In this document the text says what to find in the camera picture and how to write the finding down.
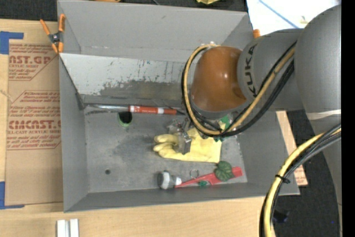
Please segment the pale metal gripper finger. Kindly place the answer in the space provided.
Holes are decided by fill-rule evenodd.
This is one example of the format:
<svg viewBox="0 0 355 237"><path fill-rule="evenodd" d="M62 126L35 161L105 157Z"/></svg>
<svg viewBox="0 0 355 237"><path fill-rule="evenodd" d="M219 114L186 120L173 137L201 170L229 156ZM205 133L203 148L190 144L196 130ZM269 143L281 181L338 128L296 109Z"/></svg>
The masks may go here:
<svg viewBox="0 0 355 237"><path fill-rule="evenodd" d="M177 136L178 144L177 149L181 154L186 154L190 152L192 138L188 135L187 132L181 132Z"/></svg>
<svg viewBox="0 0 355 237"><path fill-rule="evenodd" d="M167 130L169 134L182 133L184 131L183 123L174 119L168 124Z"/></svg>

